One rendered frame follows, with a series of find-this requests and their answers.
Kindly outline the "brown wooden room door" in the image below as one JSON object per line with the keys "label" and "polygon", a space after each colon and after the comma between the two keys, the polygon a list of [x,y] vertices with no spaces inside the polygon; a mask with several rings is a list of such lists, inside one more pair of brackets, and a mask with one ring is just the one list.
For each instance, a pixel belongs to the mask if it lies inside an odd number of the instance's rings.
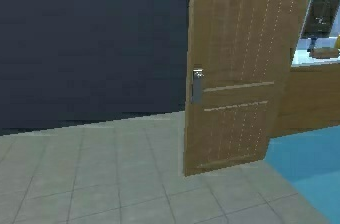
{"label": "brown wooden room door", "polygon": [[[190,0],[183,172],[265,157],[310,0]],[[192,74],[202,97],[191,102]]]}

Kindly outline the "brown wooden vanity cabinet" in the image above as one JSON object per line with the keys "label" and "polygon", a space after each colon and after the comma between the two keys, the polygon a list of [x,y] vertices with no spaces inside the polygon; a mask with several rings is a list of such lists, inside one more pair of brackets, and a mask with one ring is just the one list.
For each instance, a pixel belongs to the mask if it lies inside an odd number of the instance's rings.
{"label": "brown wooden vanity cabinet", "polygon": [[340,125],[340,56],[313,59],[299,40],[272,135],[292,135]]}

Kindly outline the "grey sink faucet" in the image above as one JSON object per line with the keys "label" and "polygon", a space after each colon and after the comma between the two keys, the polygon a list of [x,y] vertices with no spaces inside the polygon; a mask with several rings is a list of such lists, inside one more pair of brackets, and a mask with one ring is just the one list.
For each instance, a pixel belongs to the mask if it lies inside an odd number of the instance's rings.
{"label": "grey sink faucet", "polygon": [[314,50],[317,39],[318,39],[317,37],[310,38],[310,44],[307,48],[307,52],[312,52]]}

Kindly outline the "dark framed wall mirror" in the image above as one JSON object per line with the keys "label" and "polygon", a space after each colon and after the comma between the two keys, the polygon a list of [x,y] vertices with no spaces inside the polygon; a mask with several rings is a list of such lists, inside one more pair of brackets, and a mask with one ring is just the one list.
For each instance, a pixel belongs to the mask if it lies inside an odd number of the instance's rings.
{"label": "dark framed wall mirror", "polygon": [[340,0],[310,0],[300,37],[328,38],[339,7]]}

